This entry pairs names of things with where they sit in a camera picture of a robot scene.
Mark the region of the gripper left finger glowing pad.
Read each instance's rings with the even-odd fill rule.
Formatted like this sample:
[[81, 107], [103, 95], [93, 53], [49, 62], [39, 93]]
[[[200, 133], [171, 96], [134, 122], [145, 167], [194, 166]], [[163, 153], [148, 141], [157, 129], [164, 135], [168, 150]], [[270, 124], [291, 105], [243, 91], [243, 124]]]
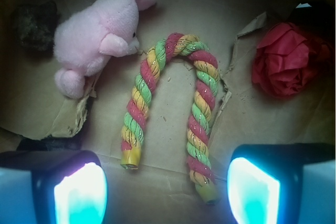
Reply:
[[107, 198], [92, 151], [1, 153], [1, 223], [102, 223]]

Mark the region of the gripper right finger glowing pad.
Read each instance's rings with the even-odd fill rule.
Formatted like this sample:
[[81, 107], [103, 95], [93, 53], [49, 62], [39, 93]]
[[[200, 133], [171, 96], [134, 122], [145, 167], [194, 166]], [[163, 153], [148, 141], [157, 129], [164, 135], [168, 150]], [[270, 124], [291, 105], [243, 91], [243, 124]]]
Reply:
[[227, 195], [238, 223], [335, 223], [335, 146], [240, 145]]

